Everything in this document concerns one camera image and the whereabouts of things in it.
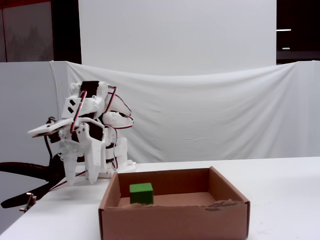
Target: white wall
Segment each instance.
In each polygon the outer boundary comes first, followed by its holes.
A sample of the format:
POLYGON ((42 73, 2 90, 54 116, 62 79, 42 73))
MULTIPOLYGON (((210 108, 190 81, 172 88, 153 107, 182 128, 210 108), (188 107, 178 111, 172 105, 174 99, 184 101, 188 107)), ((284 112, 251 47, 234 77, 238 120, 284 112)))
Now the white wall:
MULTIPOLYGON (((0 63, 0 162, 49 165, 43 137, 31 138, 27 131, 58 117, 57 94, 48 62, 0 63)), ((57 146, 51 144, 52 153, 57 146)), ((47 182, 0 171, 0 203, 47 182)), ((19 207, 0 206, 0 234, 22 213, 19 207)))
POLYGON ((203 75, 276 64, 276 0, 79 0, 82 64, 203 75))

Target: white backdrop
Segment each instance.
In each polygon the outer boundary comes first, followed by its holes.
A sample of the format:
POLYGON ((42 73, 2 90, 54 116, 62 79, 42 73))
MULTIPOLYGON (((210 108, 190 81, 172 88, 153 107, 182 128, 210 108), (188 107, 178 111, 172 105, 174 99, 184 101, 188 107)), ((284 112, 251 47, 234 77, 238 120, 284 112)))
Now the white backdrop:
POLYGON ((82 64, 151 75, 276 65, 276 0, 79 0, 82 64))
MULTIPOLYGON (((31 138, 27 131, 58 117, 57 95, 48 62, 0 63, 0 162, 25 162, 49 165, 43 137, 31 138)), ((51 144, 52 152, 57 153, 51 144)), ((47 182, 37 178, 0 171, 0 203, 38 188, 47 182)), ((19 207, 0 206, 0 234, 22 212, 19 207)))
POLYGON ((117 86, 135 118, 122 134, 138 163, 320 156, 318 61, 199 76, 66 64, 51 62, 59 111, 70 83, 117 86))
MULTIPOLYGON (((199 76, 154 76, 69 62, 0 63, 2 162, 49 163, 27 131, 59 116, 69 84, 107 81, 136 119, 136 162, 320 156, 320 62, 199 76)), ((0 172, 0 201, 46 182, 0 172)), ((0 233, 22 213, 0 208, 0 233)))

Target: black cable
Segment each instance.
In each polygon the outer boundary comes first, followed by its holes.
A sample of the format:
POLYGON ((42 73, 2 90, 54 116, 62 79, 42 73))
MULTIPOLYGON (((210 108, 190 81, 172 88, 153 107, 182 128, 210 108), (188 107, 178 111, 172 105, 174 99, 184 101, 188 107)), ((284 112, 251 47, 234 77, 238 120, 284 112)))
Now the black cable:
POLYGON ((48 143, 48 137, 45 135, 44 136, 44 141, 45 141, 45 145, 46 145, 46 148, 48 149, 48 152, 49 152, 49 155, 50 155, 50 162, 52 161, 52 152, 51 152, 51 149, 50 149, 50 145, 48 143))
MULTIPOLYGON (((48 121, 46 122, 46 124, 50 124, 52 122, 52 120, 57 121, 53 116, 50 116, 48 118, 48 121)), ((51 163, 53 155, 52 155, 52 152, 51 152, 51 149, 50 149, 50 145, 49 145, 49 142, 48 142, 48 136, 47 135, 44 136, 44 141, 45 141, 46 149, 48 149, 48 152, 49 152, 49 155, 50 155, 50 163, 51 163)))

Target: metal clamp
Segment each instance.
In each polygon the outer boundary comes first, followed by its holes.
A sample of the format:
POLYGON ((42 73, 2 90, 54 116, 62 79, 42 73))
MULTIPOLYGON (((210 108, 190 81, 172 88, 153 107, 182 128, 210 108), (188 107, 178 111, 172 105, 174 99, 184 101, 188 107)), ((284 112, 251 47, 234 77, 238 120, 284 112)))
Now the metal clamp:
POLYGON ((27 192, 26 194, 29 195, 29 200, 25 205, 25 207, 22 207, 19 209, 20 212, 24 212, 24 213, 26 213, 33 205, 35 205, 37 201, 37 196, 34 196, 33 193, 27 192))

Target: white tabletop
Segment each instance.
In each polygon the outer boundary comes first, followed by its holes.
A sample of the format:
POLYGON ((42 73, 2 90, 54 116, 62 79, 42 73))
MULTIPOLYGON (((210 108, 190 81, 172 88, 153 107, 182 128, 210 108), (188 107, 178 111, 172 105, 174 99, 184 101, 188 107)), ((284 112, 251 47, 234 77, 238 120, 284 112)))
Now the white tabletop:
MULTIPOLYGON (((249 240, 320 239, 320 157, 142 163, 137 170, 210 166, 251 201, 249 240)), ((45 195, 0 240, 99 240, 98 207, 109 180, 78 180, 45 195)))

